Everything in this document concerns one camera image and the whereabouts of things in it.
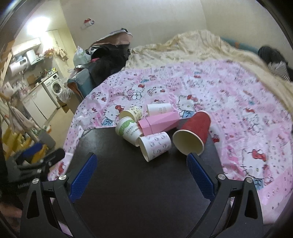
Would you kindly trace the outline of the person's left hand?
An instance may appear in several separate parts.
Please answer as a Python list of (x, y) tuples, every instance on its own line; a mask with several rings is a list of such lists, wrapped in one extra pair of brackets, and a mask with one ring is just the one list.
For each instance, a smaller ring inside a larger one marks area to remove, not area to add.
[(22, 211), (13, 205), (0, 203), (0, 211), (5, 217), (21, 218)]

